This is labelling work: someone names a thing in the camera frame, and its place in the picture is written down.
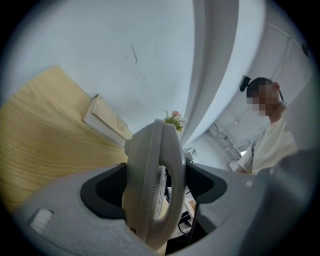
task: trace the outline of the wooden table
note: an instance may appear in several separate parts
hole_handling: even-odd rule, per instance
[[[0,109],[0,197],[9,212],[57,177],[127,161],[123,148],[82,121],[90,102],[54,66]]]

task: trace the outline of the black hair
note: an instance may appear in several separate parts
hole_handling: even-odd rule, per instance
[[[264,77],[257,77],[256,79],[252,80],[250,82],[250,78],[248,76],[244,76],[240,85],[240,91],[244,92],[246,89],[246,97],[247,98],[252,98],[253,96],[253,92],[256,92],[259,90],[259,85],[273,85],[274,83],[268,79],[268,78],[264,78]],[[287,104],[284,101],[284,97],[281,93],[281,91],[279,90],[279,95],[281,100]]]

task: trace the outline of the white book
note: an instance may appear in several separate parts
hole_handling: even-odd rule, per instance
[[[132,138],[132,132],[128,129],[126,122],[111,109],[99,94],[92,99],[82,120],[92,129],[123,148],[126,140]]]

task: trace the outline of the person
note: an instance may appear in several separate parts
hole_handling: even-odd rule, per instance
[[[279,160],[295,154],[298,149],[282,117],[287,107],[279,84],[258,77],[250,83],[242,83],[240,91],[245,89],[247,103],[252,105],[254,111],[259,111],[260,116],[270,120],[270,126],[251,142],[237,162],[239,167],[236,172],[257,175],[260,170],[275,166]]]

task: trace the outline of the hair bun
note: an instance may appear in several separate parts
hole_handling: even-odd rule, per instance
[[[249,82],[250,82],[250,80],[251,80],[251,78],[250,77],[248,77],[248,76],[243,76],[242,77],[242,80],[241,80],[241,83],[240,83],[240,87],[239,87],[239,89],[240,89],[240,92],[244,92],[245,91],[245,89],[248,87],[248,85],[249,85]]]

